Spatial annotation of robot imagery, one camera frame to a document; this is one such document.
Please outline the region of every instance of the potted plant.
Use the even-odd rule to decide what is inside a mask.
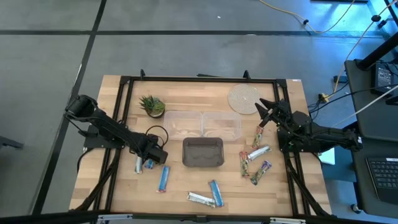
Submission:
[[[142,96],[140,100],[141,109],[145,110],[151,118],[161,118],[164,115],[165,104],[158,97]]]

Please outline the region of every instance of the round placemat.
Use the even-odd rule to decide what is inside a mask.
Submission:
[[[229,91],[228,103],[230,107],[240,114],[254,114],[257,108],[254,103],[260,102],[260,93],[253,86],[238,84]]]

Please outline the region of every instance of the blue snack wrapper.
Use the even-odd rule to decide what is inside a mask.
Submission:
[[[154,162],[152,159],[148,159],[148,160],[146,161],[144,167],[145,167],[146,169],[152,169],[152,168],[154,168],[154,164],[155,164],[155,162]]]
[[[218,188],[216,180],[212,180],[211,182],[209,182],[209,184],[211,187],[211,193],[213,193],[213,198],[216,201],[216,206],[217,207],[224,206],[224,202],[223,199],[221,198],[220,189]]]
[[[160,177],[159,189],[157,189],[157,193],[164,193],[166,192],[166,184],[167,178],[169,177],[170,167],[163,166],[162,176]]]

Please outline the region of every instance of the metal bracket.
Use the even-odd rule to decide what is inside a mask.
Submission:
[[[124,85],[124,84],[126,84],[128,81],[130,81],[130,76],[122,76],[121,78],[120,78],[120,82],[119,82],[119,85]]]
[[[132,219],[132,214],[98,215],[98,222]]]
[[[100,136],[98,133],[98,129],[93,125],[89,125],[87,129],[87,133],[89,134],[84,143],[84,147],[86,148],[108,148],[108,149],[120,149],[124,148],[124,142],[120,140],[112,140],[108,141],[107,139]]]
[[[246,80],[250,80],[251,79],[250,75],[249,75],[249,72],[247,70],[244,71],[243,78],[245,78]]]
[[[293,218],[273,218],[271,217],[270,223],[275,224],[305,224],[305,220],[293,219]]]
[[[144,80],[144,76],[145,76],[144,69],[141,69],[141,70],[139,71],[139,76],[140,76],[140,79],[141,79],[141,80]]]
[[[197,223],[206,223],[208,222],[206,215],[197,215]]]
[[[282,88],[287,88],[286,79],[277,78],[275,81],[276,81],[276,83],[277,83],[278,85],[280,85]]]

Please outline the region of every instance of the plant pot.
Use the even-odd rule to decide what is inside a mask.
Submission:
[[[149,114],[148,112],[147,112],[147,114],[148,114],[148,116],[150,116],[151,118],[161,118],[161,117],[163,117],[165,111],[166,111],[166,110],[163,110],[163,112],[162,112],[161,114],[155,114],[155,115],[153,115],[153,114]]]

